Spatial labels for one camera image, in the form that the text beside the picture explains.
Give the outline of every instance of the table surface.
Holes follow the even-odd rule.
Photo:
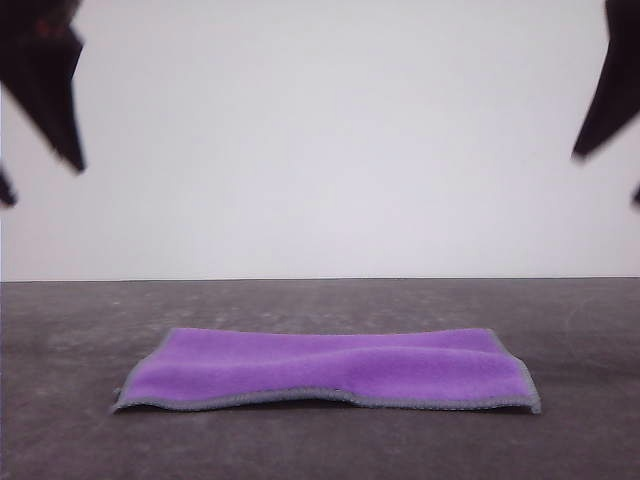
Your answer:
[[[2,285],[4,479],[640,478],[640,280],[235,280]],[[542,415],[298,401],[112,415],[171,327],[485,327]]]

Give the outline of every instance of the purple towel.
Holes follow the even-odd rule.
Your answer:
[[[295,399],[365,407],[540,413],[527,367],[491,330],[288,335],[172,329],[129,374],[113,411],[208,410]]]

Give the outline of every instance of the gray stitched edge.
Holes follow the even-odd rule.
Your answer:
[[[205,400],[168,400],[160,397],[142,397],[135,400],[124,401],[127,391],[135,374],[144,364],[157,355],[169,342],[176,329],[172,328],[164,337],[160,345],[147,357],[141,360],[129,373],[127,380],[119,392],[119,400],[110,407],[110,413],[116,413],[127,407],[149,405],[159,408],[177,411],[201,411],[214,410],[240,405],[268,403],[286,400],[330,400],[351,403],[361,407],[369,408],[410,408],[419,410],[484,410],[501,407],[528,407],[533,414],[542,412],[540,396],[535,388],[533,379],[522,360],[513,356],[500,341],[496,333],[489,328],[480,328],[490,333],[496,345],[506,354],[513,357],[518,363],[525,383],[529,387],[530,394],[527,396],[506,396],[493,397],[478,400],[428,400],[413,398],[386,398],[357,395],[345,390],[319,388],[319,387],[297,387],[281,390],[266,390],[259,392],[249,392],[239,395],[227,395]]]
[[[494,397],[482,400],[424,400],[413,398],[384,398],[356,395],[344,390],[317,387],[300,387],[284,390],[228,395],[206,400],[167,400],[158,397],[137,398],[120,401],[111,407],[111,413],[139,405],[150,405],[169,410],[199,411],[214,410],[240,405],[278,402],[284,400],[331,400],[351,403],[370,408],[410,408],[418,410],[483,410],[500,407],[528,407],[531,413],[540,413],[536,409],[535,399],[529,396]]]

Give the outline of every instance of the gray tabletop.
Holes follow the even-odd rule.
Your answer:
[[[171,327],[496,331],[542,415],[301,401],[108,413]],[[2,286],[2,479],[640,478],[640,280]]]

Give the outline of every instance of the purple cloth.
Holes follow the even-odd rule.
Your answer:
[[[389,335],[175,328],[129,374],[113,411],[309,398],[438,410],[522,406],[540,413],[524,363],[491,330],[479,328]]]

